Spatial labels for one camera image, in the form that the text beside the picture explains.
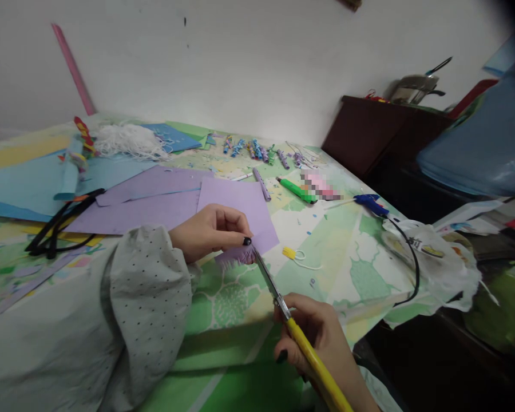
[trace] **metal pot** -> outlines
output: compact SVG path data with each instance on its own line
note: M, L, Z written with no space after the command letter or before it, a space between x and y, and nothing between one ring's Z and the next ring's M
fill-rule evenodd
M404 76L397 85L391 101L399 104L419 104L428 94L444 96L445 92L435 90L438 81L437 76L425 76L423 74Z

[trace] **pink stick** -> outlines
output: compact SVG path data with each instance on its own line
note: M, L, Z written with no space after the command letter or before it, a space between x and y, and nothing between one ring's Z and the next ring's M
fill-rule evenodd
M74 61L74 57L70 52L67 40L65 40L63 31L58 25L52 23L51 26L53 27L53 31L56 34L57 41L59 42L59 47L61 47L63 57L65 57L65 61L67 63L67 66L69 67L70 74L73 76L74 84L78 90L80 99L82 99L82 104L84 105L84 108L86 109L86 113L88 114L88 116L91 116L96 113L96 109L93 107L93 103L90 99L90 95L88 94L88 90L84 85L84 81L82 80L82 76L78 71L78 67L76 67L76 62Z

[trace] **wooden cabinet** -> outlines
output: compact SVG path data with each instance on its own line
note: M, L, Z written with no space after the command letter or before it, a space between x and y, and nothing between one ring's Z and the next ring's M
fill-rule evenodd
M453 120L414 106L343 96L322 149L366 182L386 156L408 163Z

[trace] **table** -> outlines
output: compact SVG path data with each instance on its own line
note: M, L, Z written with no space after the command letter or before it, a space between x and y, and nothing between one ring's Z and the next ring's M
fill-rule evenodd
M88 124L91 128L95 124L117 124L126 120L139 122L98 114L88 119ZM174 126L195 136L212 132L190 125ZM38 145L75 132L72 123L64 124L1 142L0 147ZM252 139L236 134L234 138L235 141ZM286 142L261 138L259 142L265 147L275 143L275 148L293 153ZM319 148L309 149L320 153L326 163L323 173L338 182L344 195L373 193ZM270 265L280 292L298 292L331 303L353 345L390 311L394 303L404 300L412 292L414 274L378 241L381 222L360 205L349 203L326 209L329 202L319 201L311 206L281 187L276 176L294 182L300 180L301 170L294 167L291 159L288 163L289 171L284 170L279 159L269 166L251 160L247 150L232 158L223 154L223 142L217 139L217 144L209 150L186 150L162 164L212 169L217 171L216 178L226 179L258 167L272 197L268 209L280 240L280 244L263 257ZM17 268L43 263L43 258L25 256L23 249L30 237L15 221L0 218L0 296L10 292L15 283L25 281L24 278L11 278ZM115 237L106 237L53 275L32 293L33 296L25 297L10 310L18 310L24 300L34 299L42 290L59 282L68 282L85 272L91 261L115 242ZM285 246L303 250L307 256L306 265L322 265L322 268L316 271L300 268L282 255ZM199 261L203 276L193 296L177 362L142 410L228 410L229 405L238 405L242 401L246 405L255 405L256 410L293 409L305 401L301 396L303 381L292 368L273 362L272 349L280 332L271 322L272 299L257 265L242 266L222 274L212 258L211 255Z

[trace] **dark nail polish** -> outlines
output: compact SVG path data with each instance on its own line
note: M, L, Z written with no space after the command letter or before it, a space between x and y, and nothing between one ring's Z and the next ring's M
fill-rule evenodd
M288 359L288 351L286 349L282 349L282 351L280 351L279 357L276 359L276 362L278 365L280 365L286 359Z

